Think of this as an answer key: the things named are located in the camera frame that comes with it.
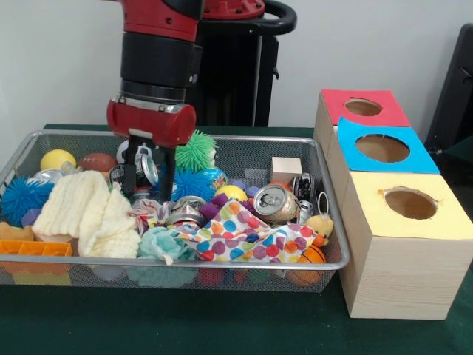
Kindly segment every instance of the white knitted cloth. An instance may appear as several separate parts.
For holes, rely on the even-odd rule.
[[[140,236],[130,209],[120,186],[110,192],[100,172],[68,175],[55,185],[33,232],[78,238],[82,257],[136,258]]]

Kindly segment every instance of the green spiky ball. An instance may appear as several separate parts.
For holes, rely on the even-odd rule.
[[[200,172],[213,168],[211,153],[217,147],[217,142],[205,133],[195,130],[185,146],[176,149],[176,166]]]

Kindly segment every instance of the brown toy football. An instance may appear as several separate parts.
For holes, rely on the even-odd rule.
[[[78,162],[82,169],[96,172],[109,172],[117,164],[114,157],[105,153],[88,154]]]

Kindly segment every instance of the yellow tennis ball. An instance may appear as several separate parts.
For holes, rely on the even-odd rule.
[[[222,186],[217,190],[217,192],[215,192],[215,196],[220,194],[225,194],[228,198],[235,198],[238,201],[248,201],[246,193],[235,185]]]
[[[74,167],[77,163],[71,153],[62,149],[54,149],[46,153],[41,159],[41,170],[57,169],[61,170],[62,164],[66,161],[72,163]]]

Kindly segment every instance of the white wall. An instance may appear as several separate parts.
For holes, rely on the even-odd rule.
[[[296,31],[279,38],[272,126],[312,126],[318,92],[391,89],[425,138],[471,0],[286,0]]]
[[[322,87],[393,89],[425,136],[470,0],[287,0],[271,126],[313,126]],[[0,166],[45,123],[104,124],[122,14],[97,0],[0,1]]]

